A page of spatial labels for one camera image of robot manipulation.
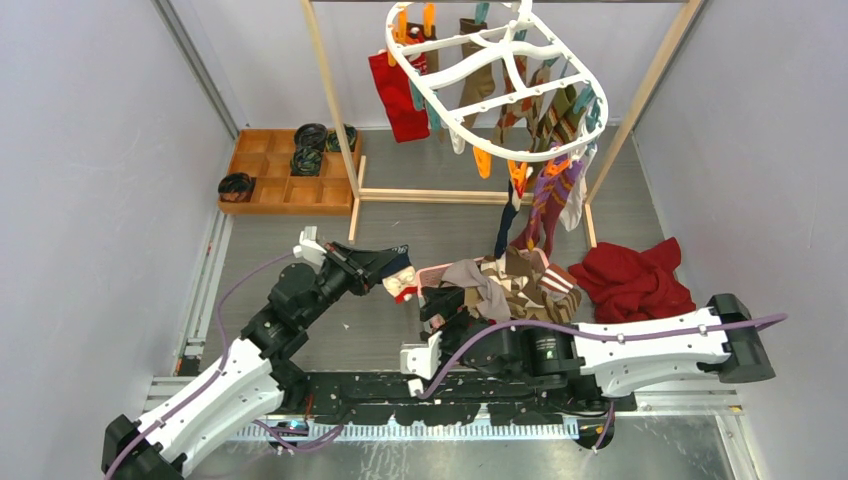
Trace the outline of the navy sock red cuff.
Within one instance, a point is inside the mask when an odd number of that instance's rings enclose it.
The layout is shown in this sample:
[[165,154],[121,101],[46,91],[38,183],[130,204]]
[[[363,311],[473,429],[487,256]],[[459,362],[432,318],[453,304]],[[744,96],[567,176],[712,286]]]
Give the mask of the navy sock red cuff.
[[493,256],[500,259],[508,246],[508,234],[513,221],[522,206],[523,194],[515,186],[513,180],[508,181],[507,201],[502,209],[498,232],[496,235]]

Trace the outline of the maroon purple orange striped sock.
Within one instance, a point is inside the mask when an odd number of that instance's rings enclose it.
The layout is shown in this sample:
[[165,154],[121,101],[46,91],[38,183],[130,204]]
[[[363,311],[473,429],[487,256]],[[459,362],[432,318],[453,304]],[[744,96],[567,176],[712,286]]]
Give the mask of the maroon purple orange striped sock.
[[547,256],[552,254],[555,243],[555,232],[559,215],[565,209],[573,187],[578,183],[584,162],[573,160],[569,166],[557,173],[549,174],[546,169],[540,173],[538,181],[542,186],[543,203],[541,207],[541,222],[544,231],[542,249]]

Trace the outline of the white plastic clip hanger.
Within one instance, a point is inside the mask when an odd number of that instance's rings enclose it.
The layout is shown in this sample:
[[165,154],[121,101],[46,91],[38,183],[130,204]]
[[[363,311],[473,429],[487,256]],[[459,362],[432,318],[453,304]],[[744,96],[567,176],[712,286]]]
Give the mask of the white plastic clip hanger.
[[[515,12],[503,8],[502,6],[503,10],[508,13],[507,18],[499,23],[492,23],[487,19],[489,8],[490,6],[487,3],[479,4],[476,6],[474,14],[469,18],[473,18],[475,23],[482,23],[485,21],[488,26],[485,30],[505,26],[511,19],[515,18],[513,16]],[[406,14],[406,34],[403,35],[404,38],[395,38],[395,40],[398,43],[402,43],[403,46],[408,47],[416,44],[422,44],[426,41],[439,40],[440,37],[448,38],[455,35],[461,35],[459,33],[459,25],[456,32],[452,35],[435,34],[433,32],[435,27],[435,6],[432,3],[414,3],[413,5],[408,6],[404,13]],[[503,40],[503,36],[503,33],[500,33],[486,38],[486,40],[495,43]],[[551,46],[549,41],[536,28],[519,30],[514,33],[513,38],[514,41],[524,41],[539,47]],[[424,53],[408,54],[405,56],[405,59],[419,75],[424,76],[427,74],[433,74],[463,60],[460,48],[461,45],[431,50]],[[549,59],[536,59],[515,54],[513,58],[517,67],[518,77],[528,88],[540,87],[550,81],[564,80],[567,77],[579,73],[573,65],[569,65],[566,60],[560,56]],[[493,94],[485,100],[491,100],[502,95],[506,96],[507,94],[516,93],[516,88],[513,86],[510,75],[508,74],[506,66],[507,62],[498,59],[491,64],[492,74],[495,81],[495,90]],[[434,89],[437,98],[447,110],[450,111],[462,108],[459,107],[459,101],[464,80],[465,79],[460,80],[455,84],[441,89]],[[445,133],[448,136],[451,148],[454,153],[457,154],[451,142],[451,129],[444,124],[433,108],[431,102],[424,99],[420,89],[416,88],[410,79],[409,84],[416,109],[424,110],[427,113],[430,129]],[[608,122],[599,121],[601,110],[599,108],[599,103],[596,100],[597,95],[593,87],[591,85],[587,87],[587,84],[583,82],[574,82],[567,84],[564,88],[569,85],[574,85],[577,89],[578,94],[580,95],[579,105],[587,107],[586,113],[580,121],[577,130],[578,135],[575,140],[581,140],[579,138],[583,136],[581,134],[593,132],[598,126],[603,128],[603,133]],[[531,152],[531,130],[536,126],[537,121],[544,110],[548,107],[555,92],[564,88],[554,87],[554,89],[541,95],[533,94],[528,98],[506,100],[504,105],[497,106],[484,113],[479,113],[477,115],[476,122],[470,131],[473,132],[474,135],[489,140],[494,145],[507,150],[521,153],[533,153]],[[467,142],[465,143],[462,153],[470,152],[472,154],[478,174],[481,178],[487,178],[490,176],[492,165],[497,159],[505,160],[510,163],[512,168],[518,170],[518,176],[520,178],[525,178],[530,168],[533,166],[545,167],[552,173],[557,173],[567,168],[571,161],[579,160],[580,157],[584,155],[588,147],[596,146],[598,139],[599,138],[594,141],[590,141],[588,145],[579,147],[576,152],[566,151],[559,156],[543,160],[538,163],[526,163],[487,154]],[[558,150],[559,147],[564,147],[568,144],[555,144],[547,151],[536,153],[550,153],[553,150]]]

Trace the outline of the maroon orange heel sock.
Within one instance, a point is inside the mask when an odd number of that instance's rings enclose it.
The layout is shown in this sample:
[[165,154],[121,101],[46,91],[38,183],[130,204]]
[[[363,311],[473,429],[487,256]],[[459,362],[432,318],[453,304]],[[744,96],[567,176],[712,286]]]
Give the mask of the maroon orange heel sock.
[[561,211],[557,200],[557,181],[539,174],[535,181],[533,203],[524,229],[510,243],[519,250],[542,249],[550,256],[554,249],[556,223]]

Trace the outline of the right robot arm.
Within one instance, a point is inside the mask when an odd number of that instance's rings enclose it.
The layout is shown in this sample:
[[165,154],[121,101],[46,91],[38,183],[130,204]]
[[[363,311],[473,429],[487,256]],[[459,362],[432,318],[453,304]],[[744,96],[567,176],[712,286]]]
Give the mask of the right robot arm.
[[623,398],[654,384],[714,376],[724,384],[774,378],[775,371],[760,331],[786,320],[784,314],[754,318],[733,294],[713,296],[708,305],[663,319],[602,325],[557,325],[538,320],[510,320],[488,325],[466,322],[456,335],[459,345],[440,361],[443,332],[437,332],[415,360],[429,369],[408,383],[413,397],[436,393],[457,363],[490,377],[537,388],[571,385],[574,403],[596,410],[608,399]]

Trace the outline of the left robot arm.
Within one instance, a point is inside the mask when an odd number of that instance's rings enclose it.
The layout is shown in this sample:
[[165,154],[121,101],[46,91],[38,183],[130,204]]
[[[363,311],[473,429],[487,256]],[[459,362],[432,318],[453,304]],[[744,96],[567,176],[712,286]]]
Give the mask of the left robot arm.
[[298,245],[268,300],[219,359],[177,394],[136,420],[106,428],[107,479],[184,479],[222,443],[276,410],[298,412],[307,376],[291,360],[308,328],[345,294],[364,296],[408,266],[405,245],[360,250],[337,242]]

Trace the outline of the grey beige sock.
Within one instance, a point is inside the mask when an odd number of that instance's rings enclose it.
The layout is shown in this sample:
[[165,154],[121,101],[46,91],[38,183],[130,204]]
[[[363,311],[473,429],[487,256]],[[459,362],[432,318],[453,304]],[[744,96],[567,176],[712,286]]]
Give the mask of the grey beige sock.
[[450,264],[442,274],[441,280],[458,287],[475,289],[480,297],[475,308],[482,317],[496,322],[511,319],[511,311],[502,285],[484,275],[474,260],[463,259]]

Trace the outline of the wooden clothes rack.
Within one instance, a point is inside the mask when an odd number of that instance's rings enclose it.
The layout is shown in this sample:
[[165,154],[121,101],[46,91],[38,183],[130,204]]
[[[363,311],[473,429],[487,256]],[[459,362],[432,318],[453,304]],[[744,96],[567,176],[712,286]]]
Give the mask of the wooden clothes rack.
[[[603,157],[602,165],[594,184],[588,189],[586,201],[583,206],[583,219],[586,231],[588,248],[597,246],[597,234],[592,211],[592,202],[594,201],[598,191],[600,190],[609,170],[616,161],[618,154],[628,137],[631,136],[638,121],[640,120],[643,110],[648,105],[649,100],[655,89],[660,84],[661,78],[666,73],[672,60],[682,47],[690,29],[698,20],[699,14],[707,5],[707,1],[539,1],[541,3],[680,3],[680,7],[675,19],[671,23],[666,32],[661,45],[642,79],[642,82],[635,93],[627,114],[618,126],[617,132],[611,141],[606,153]],[[319,29],[317,16],[312,5],[313,1],[300,1],[306,24],[311,36],[314,47],[316,60],[318,62],[324,91],[327,103],[330,109],[334,126],[339,131],[339,136],[343,138],[344,128],[343,119],[341,116],[340,105],[335,90],[334,80],[332,78],[331,68],[324,49],[322,37]],[[526,163],[538,163],[543,160],[548,160],[563,154],[564,152],[576,152],[579,147],[588,145],[590,141],[594,141],[602,134],[603,128],[596,127],[593,132],[581,134],[581,140],[575,140],[571,144],[564,147],[559,147],[558,150],[553,150],[550,153],[521,153],[510,151],[505,148],[494,145],[489,140],[483,139],[474,135],[469,129],[461,125],[463,119],[468,114],[484,113],[494,109],[497,106],[505,104],[506,100],[519,100],[528,98],[529,96],[541,95],[554,87],[565,87],[567,84],[574,82],[583,82],[587,87],[591,85],[597,95],[599,103],[601,122],[608,122],[608,106],[604,104],[607,100],[604,97],[604,91],[592,72],[586,67],[581,60],[563,43],[553,31],[532,12],[533,1],[514,1],[501,3],[503,8],[515,12],[505,26],[481,30],[480,32],[455,35],[439,40],[426,41],[422,44],[412,46],[403,46],[398,43],[395,38],[404,38],[406,34],[406,14],[405,9],[416,2],[398,2],[395,3],[388,11],[385,27],[385,41],[389,54],[389,61],[399,63],[400,67],[408,75],[412,84],[420,89],[426,101],[431,102],[436,113],[440,116],[444,124],[451,129],[451,142],[457,154],[464,150],[465,143],[473,145],[482,152],[498,156],[505,159],[517,160]],[[531,45],[524,41],[514,41],[514,33],[522,29],[538,29],[542,35],[549,41],[551,46],[539,47]],[[490,42],[486,38],[503,33],[503,40],[499,42]],[[457,64],[440,70],[433,74],[424,76],[415,72],[413,67],[405,59],[405,56],[413,53],[424,53],[431,50],[437,50],[446,47],[452,47],[464,44],[466,42],[474,42],[481,47],[481,50],[470,57],[461,60]],[[567,77],[564,80],[555,80],[543,84],[540,87],[528,88],[520,80],[517,74],[517,67],[514,62],[514,56],[523,55],[536,59],[549,59],[560,56],[566,60],[569,65],[573,65],[577,74]],[[496,97],[491,100],[484,100],[470,106],[447,110],[441,101],[437,98],[434,89],[457,83],[465,79],[469,74],[481,68],[485,64],[492,63],[498,59],[507,62],[507,70],[510,75],[511,82],[516,88],[516,93],[507,94],[506,96]],[[380,188],[364,188],[362,180],[364,180],[365,159],[363,158],[360,167],[355,172],[353,167],[352,154],[348,148],[346,140],[341,141],[342,155],[346,163],[351,187],[354,194],[354,205],[352,220],[349,229],[348,240],[355,243],[358,215],[360,203],[367,202],[405,202],[405,203],[442,203],[442,204],[469,204],[469,205],[501,205],[507,199],[507,194],[504,192],[487,192],[487,191],[448,191],[448,190],[415,190],[415,189],[380,189]]]

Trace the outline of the argyle sock in basket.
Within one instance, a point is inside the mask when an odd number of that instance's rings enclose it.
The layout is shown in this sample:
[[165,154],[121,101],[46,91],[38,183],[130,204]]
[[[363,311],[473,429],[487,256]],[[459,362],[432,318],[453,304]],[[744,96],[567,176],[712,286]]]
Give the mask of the argyle sock in basket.
[[483,303],[476,309],[480,314],[501,322],[515,319],[550,321],[549,301],[539,282],[544,272],[531,261],[532,251],[508,246],[500,258],[485,257],[479,268],[490,285],[486,292],[491,298],[483,312]]

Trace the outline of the rolled dark sock centre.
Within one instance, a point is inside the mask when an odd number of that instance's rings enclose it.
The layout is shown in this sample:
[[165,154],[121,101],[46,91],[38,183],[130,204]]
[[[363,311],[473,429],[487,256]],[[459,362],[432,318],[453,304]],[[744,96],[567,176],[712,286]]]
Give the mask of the rolled dark sock centre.
[[290,161],[290,174],[297,177],[318,177],[324,152],[311,146],[298,146]]

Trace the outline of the brown striped sock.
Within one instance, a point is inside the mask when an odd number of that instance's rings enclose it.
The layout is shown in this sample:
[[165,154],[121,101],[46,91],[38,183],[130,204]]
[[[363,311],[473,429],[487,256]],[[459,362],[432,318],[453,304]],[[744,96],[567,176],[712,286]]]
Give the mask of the brown striped sock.
[[566,293],[543,290],[542,295],[551,323],[564,325],[574,320],[582,301],[579,289],[571,289]]

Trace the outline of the rolled dark sock left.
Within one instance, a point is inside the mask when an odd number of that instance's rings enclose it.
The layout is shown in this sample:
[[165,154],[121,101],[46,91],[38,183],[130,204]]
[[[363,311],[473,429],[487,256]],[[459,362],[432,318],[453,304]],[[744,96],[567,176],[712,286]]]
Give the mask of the rolled dark sock left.
[[218,183],[218,200],[225,203],[249,202],[255,186],[255,177],[245,172],[231,173]]

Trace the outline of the red hanging sock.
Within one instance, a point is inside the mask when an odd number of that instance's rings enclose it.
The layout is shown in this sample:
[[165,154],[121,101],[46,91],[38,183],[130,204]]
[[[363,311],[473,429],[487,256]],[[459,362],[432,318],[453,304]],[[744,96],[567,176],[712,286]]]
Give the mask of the red hanging sock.
[[390,63],[386,50],[369,56],[368,62],[395,141],[405,143],[427,138],[428,116],[424,110],[416,109],[407,74]]

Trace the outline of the red cloth on table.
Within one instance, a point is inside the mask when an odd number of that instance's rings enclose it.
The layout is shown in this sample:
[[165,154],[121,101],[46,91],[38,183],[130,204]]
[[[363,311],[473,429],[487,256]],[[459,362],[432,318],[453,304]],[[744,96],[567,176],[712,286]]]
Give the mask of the red cloth on table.
[[594,305],[599,324],[669,318],[696,309],[691,292],[676,276],[682,251],[676,238],[645,251],[600,242],[568,268]]

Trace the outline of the green striped hanging sock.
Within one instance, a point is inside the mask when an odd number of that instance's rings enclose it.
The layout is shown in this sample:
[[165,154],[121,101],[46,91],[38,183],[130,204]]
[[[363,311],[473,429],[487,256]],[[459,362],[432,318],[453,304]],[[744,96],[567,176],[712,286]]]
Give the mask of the green striped hanging sock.
[[555,144],[565,145],[577,138],[586,106],[579,105],[580,95],[574,85],[557,90],[548,107],[531,130],[531,152],[543,152]]

